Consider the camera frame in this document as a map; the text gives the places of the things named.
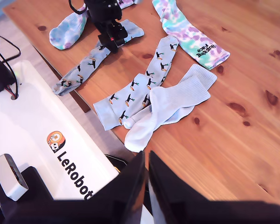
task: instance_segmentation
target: sock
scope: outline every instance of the sock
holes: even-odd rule
[[[206,90],[208,90],[217,79],[217,76],[215,74],[199,66],[198,64],[193,64],[191,68],[187,71],[187,73],[184,75],[184,77],[180,80],[179,83],[183,82],[184,80],[192,76],[196,76]],[[180,108],[162,125],[173,124],[178,122],[183,117],[189,115],[193,109],[194,106]],[[125,120],[123,123],[124,127],[126,129],[131,129],[137,121],[141,120],[144,116],[146,116],[149,113],[151,113],[151,105],[139,111],[137,114],[130,117],[129,119]]]
[[[144,35],[143,29],[139,28],[136,24],[129,20],[124,20],[121,24],[126,28],[128,33],[125,42],[130,41],[132,38]],[[78,88],[85,82],[89,76],[98,68],[100,63],[110,54],[110,51],[103,47],[98,41],[96,47],[91,50],[90,54],[84,58],[80,64],[69,71],[57,84],[52,87],[56,95],[63,96],[66,93]]]
[[[189,23],[175,0],[153,0],[153,5],[164,31],[175,36],[181,48],[203,67],[211,70],[230,56],[229,52]]]
[[[117,2],[121,9],[134,3],[133,0],[117,0]],[[84,4],[79,11],[85,9],[85,7],[86,5]],[[81,15],[77,13],[70,14],[56,28],[50,31],[50,43],[59,50],[70,48],[80,38],[87,19],[87,11]]]
[[[94,108],[105,130],[122,125],[149,104],[149,92],[161,85],[167,76],[175,55],[178,40],[173,36],[162,38],[145,74],[138,74],[122,90],[94,104]]]
[[[143,150],[154,130],[164,124],[181,108],[189,108],[210,98],[210,94],[196,76],[191,76],[176,86],[156,87],[150,91],[152,112],[139,120],[127,133],[125,146],[133,152]]]

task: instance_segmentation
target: wooden table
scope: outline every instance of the wooden table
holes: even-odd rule
[[[74,1],[78,7],[82,1]],[[161,126],[146,151],[154,150],[186,183],[216,200],[263,200],[280,204],[280,0],[177,0],[188,20],[231,53],[213,69],[211,98],[177,124]],[[97,43],[87,23],[74,47],[60,51],[49,31],[71,13],[67,1],[17,0],[5,13],[61,74]],[[145,35],[108,56],[77,92],[93,103],[145,72],[166,34],[151,0],[123,10]],[[164,87],[175,85],[195,63],[180,47]],[[113,129],[121,141],[128,130]]]

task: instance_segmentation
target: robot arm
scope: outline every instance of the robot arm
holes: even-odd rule
[[[70,8],[77,14],[87,11],[91,21],[101,33],[98,38],[101,44],[112,53],[117,53],[118,46],[124,44],[126,29],[117,21],[122,16],[121,8],[116,0],[84,0],[86,8],[76,10],[69,0]]]

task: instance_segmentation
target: toucan print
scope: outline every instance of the toucan print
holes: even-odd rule
[[[171,50],[172,50],[172,51],[176,51],[176,49],[174,49],[174,46],[177,46],[177,45],[178,45],[177,43],[176,43],[176,44],[173,44],[173,45],[172,45],[172,44],[170,44],[170,48],[171,48]]]
[[[90,58],[90,59],[92,59],[92,63],[90,64],[90,63],[87,63],[88,65],[93,65],[93,68],[95,69],[95,58]]]
[[[157,59],[158,60],[163,60],[163,58],[161,58],[160,55],[163,55],[164,53],[158,53],[158,52],[156,52],[156,53],[157,53]]]
[[[151,75],[154,75],[154,72],[153,73],[148,73],[148,71],[146,71],[146,75],[150,76],[151,78],[153,78]]]
[[[147,94],[146,94],[146,96],[145,96],[145,98],[144,98],[144,101],[142,102],[142,106],[143,107],[146,107],[146,102],[148,101],[149,99],[147,98]]]
[[[70,87],[71,86],[71,81],[66,81],[65,79],[61,81],[61,86],[65,87]]]
[[[76,82],[77,83],[80,83],[80,85],[83,83],[83,80],[84,80],[84,78],[83,78],[83,76],[81,76],[81,75],[78,75],[79,77],[80,77],[80,81],[78,81],[78,80],[76,80]]]
[[[122,119],[123,119],[123,118],[126,118],[126,119],[129,118],[128,116],[125,115],[125,112],[126,112],[126,111],[123,111],[123,112],[122,112],[122,115],[118,118],[118,121],[120,122],[121,125],[122,125]]]
[[[163,82],[165,81],[166,76],[163,77],[162,81],[161,81],[161,85],[163,84]]]
[[[139,83],[134,82],[134,80],[132,81],[132,85],[130,86],[130,89],[134,91],[134,84],[139,85]]]
[[[148,80],[148,84],[146,85],[149,90],[151,90],[150,84],[156,84],[156,82],[152,82],[151,79]]]
[[[113,94],[113,95],[110,97],[110,99],[109,99],[109,103],[110,103],[110,104],[113,104],[113,102],[112,102],[113,99],[118,100],[118,98],[115,97],[115,94]]]
[[[162,64],[162,62],[161,62],[161,70],[162,71],[167,71],[167,69],[165,69],[164,66],[169,66],[169,64]]]
[[[132,100],[132,101],[135,101],[135,99],[131,98],[131,95],[129,95],[126,99],[126,105],[127,107],[129,107],[129,101]]]

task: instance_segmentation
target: floor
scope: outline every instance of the floor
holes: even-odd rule
[[[29,60],[49,86],[58,81],[28,39],[6,16],[0,17],[0,35],[21,49],[21,56],[12,60],[11,65],[20,60]],[[0,39],[0,53],[6,58],[16,54],[17,50]],[[114,155],[127,161],[133,158],[133,154],[111,131],[104,130],[94,111],[84,113],[70,94],[60,97],[60,99],[104,154]]]

